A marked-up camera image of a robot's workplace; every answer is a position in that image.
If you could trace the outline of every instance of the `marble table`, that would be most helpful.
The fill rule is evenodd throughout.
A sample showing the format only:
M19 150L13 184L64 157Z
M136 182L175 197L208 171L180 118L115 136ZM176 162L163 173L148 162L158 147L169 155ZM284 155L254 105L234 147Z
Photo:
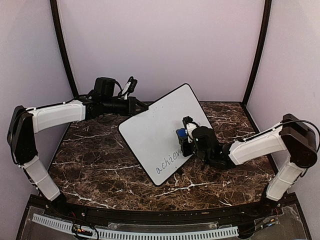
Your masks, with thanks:
M239 103L201 105L220 142L255 134ZM162 186L155 186L118 133L125 119L107 115L70 125L49 169L68 202L136 211L236 206L258 201L274 177L266 156L229 170L191 157Z

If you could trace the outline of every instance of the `white slotted strip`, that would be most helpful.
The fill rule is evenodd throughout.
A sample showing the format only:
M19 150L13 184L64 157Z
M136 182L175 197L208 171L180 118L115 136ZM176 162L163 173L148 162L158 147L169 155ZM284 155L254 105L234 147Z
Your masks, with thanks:
M48 216L33 214L33 222L48 228L72 234L72 222L54 219ZM93 232L89 227L82 227L84 230ZM238 236L238 227L227 227L221 229L207 230L207 231L193 231L193 232L179 232L179 233L145 233L145 232L125 232L114 231L102 228L96 228L99 233L100 240L217 240Z

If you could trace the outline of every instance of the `robotic arm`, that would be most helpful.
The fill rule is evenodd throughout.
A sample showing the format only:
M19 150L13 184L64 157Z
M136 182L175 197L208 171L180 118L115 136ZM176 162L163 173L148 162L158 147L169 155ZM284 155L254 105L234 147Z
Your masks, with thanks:
M31 184L48 200L54 201L63 194L39 159L35 134L54 126L90 120L103 114L132 116L148 109L135 97L129 97L137 80L130 77L125 88L122 90L120 87L118 96L113 96L115 84L120 87L115 79L100 77L96 79L94 89L89 94L71 101L32 108L21 105L14 109L7 134L13 162L24 170Z
M266 189L266 197L273 201L281 199L298 177L317 162L315 132L304 124L307 121L292 114L284 115L281 122L264 132L227 144L219 143L213 129L199 126L189 116L182 122L184 128L176 133L183 156L195 154L219 169L231 169L251 159L288 150L290 157Z

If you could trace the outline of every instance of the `white board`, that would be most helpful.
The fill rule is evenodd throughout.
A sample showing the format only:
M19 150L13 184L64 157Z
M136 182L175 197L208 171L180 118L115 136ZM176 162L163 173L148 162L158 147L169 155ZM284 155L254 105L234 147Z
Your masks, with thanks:
M201 126L212 128L188 84L176 88L119 125L119 132L140 162L159 186L189 158L183 157L176 130L183 128L182 119L190 116Z

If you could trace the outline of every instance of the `wall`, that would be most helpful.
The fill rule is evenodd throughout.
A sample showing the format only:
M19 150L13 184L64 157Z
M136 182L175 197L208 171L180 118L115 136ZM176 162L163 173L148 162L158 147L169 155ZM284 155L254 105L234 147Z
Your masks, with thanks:
M1 240L16 239L29 199L36 193L12 163L7 131L14 108L69 100L48 0L0 1L0 226ZM48 166L66 126L37 134L39 156Z
M261 130L286 113L320 127L320 2L272 2L265 47L248 110ZM281 166L283 154L274 155ZM313 239L320 236L320 163L292 188Z
M202 101L241 101L264 0L59 0L79 92L97 77L152 101L188 82Z

